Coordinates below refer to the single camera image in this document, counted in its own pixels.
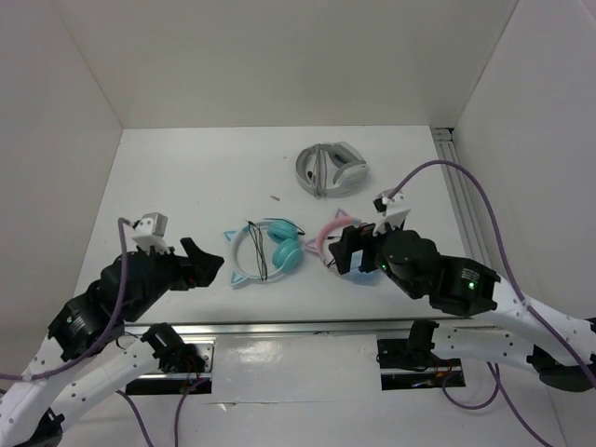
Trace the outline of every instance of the white wall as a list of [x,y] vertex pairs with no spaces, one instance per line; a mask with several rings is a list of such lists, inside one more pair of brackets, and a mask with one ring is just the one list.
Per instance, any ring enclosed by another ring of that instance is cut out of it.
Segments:
[[125,128],[452,126],[517,0],[55,0]]
[[[583,318],[596,316],[590,9],[596,11],[593,0],[521,0],[455,129],[457,151],[488,189],[525,289]],[[500,266],[486,213],[481,216]],[[594,393],[551,394],[568,447],[592,442]]]
[[73,296],[122,128],[49,1],[0,2],[0,61],[0,371],[13,373]]

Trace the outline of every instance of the white enclosure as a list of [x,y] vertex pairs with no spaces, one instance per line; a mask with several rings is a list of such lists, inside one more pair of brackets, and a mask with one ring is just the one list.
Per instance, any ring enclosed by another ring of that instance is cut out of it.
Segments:
[[[114,260],[116,217],[163,212],[178,251],[191,236],[224,257],[223,231],[246,219],[290,218],[311,237],[338,207],[371,221],[374,195],[438,157],[429,128],[454,128],[528,293],[596,316],[595,15],[594,0],[0,2],[0,371],[21,370],[63,303]],[[355,194],[317,201],[293,161],[341,140],[371,175]],[[463,255],[466,204],[449,186],[438,168],[414,179],[408,226]],[[471,197],[479,220],[467,219],[502,271]],[[232,291],[229,275],[226,264],[211,288],[169,294],[142,322],[439,315],[389,282],[352,287],[314,257],[276,284]],[[181,445],[537,445],[500,398],[470,414],[437,389],[381,392],[373,337],[358,337],[279,339],[278,363],[245,363],[254,341],[222,341],[213,394],[185,404]],[[464,369],[453,394],[489,395],[483,365]],[[504,382],[553,445],[593,441],[593,391],[556,392],[508,369]],[[177,399],[136,401],[155,444],[171,445]],[[61,445],[142,446],[135,424],[114,396]]]

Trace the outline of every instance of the teal headphones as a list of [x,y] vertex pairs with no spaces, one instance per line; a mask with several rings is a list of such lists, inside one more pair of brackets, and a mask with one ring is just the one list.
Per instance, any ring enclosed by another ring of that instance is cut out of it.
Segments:
[[[271,262],[276,270],[268,273],[265,279],[263,279],[262,275],[246,273],[238,263],[238,247],[242,239],[249,234],[251,227],[258,227],[259,229],[266,228],[269,238],[278,244],[271,258]],[[290,273],[303,260],[304,254],[298,237],[303,236],[304,233],[292,221],[274,218],[265,218],[256,223],[249,223],[239,230],[224,232],[223,234],[230,244],[232,266],[234,267],[230,282],[231,285],[236,286],[249,279],[269,281]]]

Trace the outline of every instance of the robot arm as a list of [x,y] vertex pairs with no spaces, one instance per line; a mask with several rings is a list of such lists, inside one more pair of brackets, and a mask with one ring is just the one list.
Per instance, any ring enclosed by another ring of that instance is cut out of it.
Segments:
[[374,205],[378,223],[348,227],[329,249],[340,274],[352,253],[362,251],[359,270],[382,270],[410,298],[428,297],[433,308],[449,315],[488,321],[508,332],[445,329],[435,322],[414,323],[409,348],[442,359],[473,358],[508,363],[535,371],[547,385],[568,391],[591,388],[588,377],[559,340],[531,313],[537,312],[596,373],[596,326],[572,318],[536,299],[520,300],[511,284],[471,259],[444,256],[435,243],[403,224],[410,206],[403,195],[382,193]]
[[[104,345],[62,372],[36,379],[37,374],[65,366],[83,355],[108,328],[120,285],[122,256],[104,268],[100,279],[71,299],[48,327],[48,335],[23,375],[0,400],[0,446],[58,445],[64,429],[107,396],[144,373],[160,368],[176,371],[182,358],[195,356],[168,324],[158,324],[115,359],[75,381],[75,377],[106,345],[124,332],[166,291],[207,287],[224,259],[201,251],[191,238],[181,243],[187,257],[174,255],[164,242],[167,218],[146,214],[136,222],[132,239],[138,251],[126,253],[128,274],[122,309]],[[202,364],[198,357],[197,364]]]

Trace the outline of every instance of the white plastic part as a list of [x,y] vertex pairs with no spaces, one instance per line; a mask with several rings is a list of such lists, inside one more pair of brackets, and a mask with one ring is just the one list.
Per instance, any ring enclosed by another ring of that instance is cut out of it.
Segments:
[[[62,352],[55,338],[46,338],[26,372],[37,374],[59,368],[64,364],[60,357]],[[0,399],[0,447],[13,447],[29,440],[54,399],[90,362],[91,359],[85,359],[46,380],[11,386]]]
[[494,285],[493,300],[497,304],[496,310],[478,314],[473,318],[491,322],[507,331],[514,332],[519,337],[544,349],[561,365],[577,365],[571,354],[554,335],[528,312],[526,306],[532,305],[571,345],[579,357],[591,364],[590,356],[596,354],[596,333],[592,331],[589,321],[569,317],[527,295],[525,297],[524,305],[520,302],[511,284],[501,278],[501,282]]
[[433,332],[431,352],[440,359],[475,359],[502,363],[532,373],[526,361],[534,345],[511,332],[486,329],[455,329],[440,325]]
[[158,212],[145,214],[134,227],[131,238],[143,251],[148,252],[152,247],[155,247],[156,252],[167,253],[169,247],[163,239],[167,223],[168,218],[163,214]]
[[332,187],[330,188],[321,188],[322,195],[325,197],[337,197],[341,196],[345,193],[348,193],[355,189],[359,184],[361,184],[366,175],[368,174],[370,167],[364,160],[364,157],[360,152],[356,150],[354,146],[348,144],[347,142],[322,142],[318,144],[314,144],[310,147],[307,147],[298,155],[296,160],[296,180],[298,184],[308,193],[315,197],[318,197],[317,192],[317,176],[322,175],[318,172],[317,167],[315,167],[312,171],[312,177],[309,179],[306,174],[306,162],[307,159],[311,156],[314,156],[317,151],[320,149],[322,152],[322,156],[330,156],[330,149],[333,147],[336,149],[337,146],[341,146],[344,148],[345,151],[349,152],[353,157],[354,166],[350,168],[343,169],[340,176],[335,179],[335,182],[332,183]]
[[62,431],[66,432],[89,410],[118,389],[140,375],[156,371],[159,359],[154,359],[154,349],[146,342],[137,340],[115,358],[98,369],[67,384],[51,405],[55,414],[62,414]]
[[381,198],[382,203],[386,206],[386,210],[381,213],[383,219],[374,225],[373,236],[383,235],[387,231],[387,225],[392,230],[400,227],[412,209],[402,193],[396,194],[393,198],[388,198],[387,196],[391,191],[393,190],[387,189],[376,197]]

